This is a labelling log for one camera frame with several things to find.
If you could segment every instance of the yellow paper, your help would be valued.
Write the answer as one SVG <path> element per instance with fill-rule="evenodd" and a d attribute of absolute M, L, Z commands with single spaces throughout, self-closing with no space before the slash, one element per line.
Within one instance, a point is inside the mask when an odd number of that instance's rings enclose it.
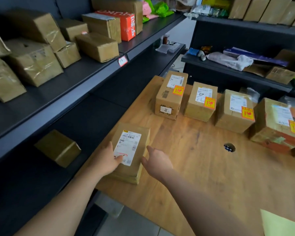
<path fill-rule="evenodd" d="M 265 236 L 295 236 L 295 222 L 261 210 Z"/>

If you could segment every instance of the shelf price tag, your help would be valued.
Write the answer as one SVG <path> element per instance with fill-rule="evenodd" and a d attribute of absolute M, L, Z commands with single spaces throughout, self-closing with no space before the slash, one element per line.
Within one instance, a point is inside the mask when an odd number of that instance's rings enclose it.
<path fill-rule="evenodd" d="M 215 99 L 205 97 L 205 107 L 215 109 Z"/>
<path fill-rule="evenodd" d="M 124 66 L 126 63 L 128 63 L 126 56 L 122 56 L 118 59 L 118 64 L 120 67 Z"/>
<path fill-rule="evenodd" d="M 174 90 L 173 90 L 173 94 L 182 96 L 182 94 L 184 93 L 184 89 L 185 89 L 185 87 L 183 87 L 183 86 L 175 85 Z"/>
<path fill-rule="evenodd" d="M 252 108 L 247 108 L 242 106 L 242 118 L 247 118 L 249 120 L 254 120 L 254 111 Z"/>

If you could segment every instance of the forearm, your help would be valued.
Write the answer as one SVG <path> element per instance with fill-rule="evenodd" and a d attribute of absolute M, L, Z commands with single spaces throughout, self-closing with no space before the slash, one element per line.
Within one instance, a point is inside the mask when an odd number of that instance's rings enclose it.
<path fill-rule="evenodd" d="M 96 172 L 86 170 L 74 178 L 15 236 L 74 235 L 90 196 L 101 177 Z"/>
<path fill-rule="evenodd" d="M 204 193 L 195 190 L 175 170 L 167 171 L 161 182 L 169 190 L 197 236 L 252 235 L 235 216 L 223 210 Z"/>

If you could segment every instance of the wood grain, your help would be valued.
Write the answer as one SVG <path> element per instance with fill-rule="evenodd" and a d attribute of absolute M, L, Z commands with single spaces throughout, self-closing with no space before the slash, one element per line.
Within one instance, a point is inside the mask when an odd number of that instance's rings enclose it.
<path fill-rule="evenodd" d="M 163 80 L 155 76 L 120 122 L 150 127 L 151 145 L 169 155 L 181 176 L 257 235 L 263 235 L 260 208 L 295 221 L 295 159 L 253 143 L 245 135 L 214 127 L 212 121 L 184 117 L 190 85 L 177 120 L 154 115 L 155 96 Z M 96 151 L 115 130 L 116 126 Z M 232 143 L 236 151 L 226 151 L 224 143 Z M 138 186 L 104 178 L 96 188 L 176 236 L 194 235 L 170 193 L 145 169 Z"/>

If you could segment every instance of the right hand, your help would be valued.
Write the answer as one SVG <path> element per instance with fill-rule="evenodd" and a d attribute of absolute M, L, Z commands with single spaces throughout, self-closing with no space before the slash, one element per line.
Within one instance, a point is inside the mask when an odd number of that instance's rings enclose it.
<path fill-rule="evenodd" d="M 147 146 L 149 159 L 142 157 L 141 162 L 150 176 L 162 182 L 164 174 L 168 170 L 173 170 L 173 165 L 164 152 L 157 150 L 151 146 Z"/>

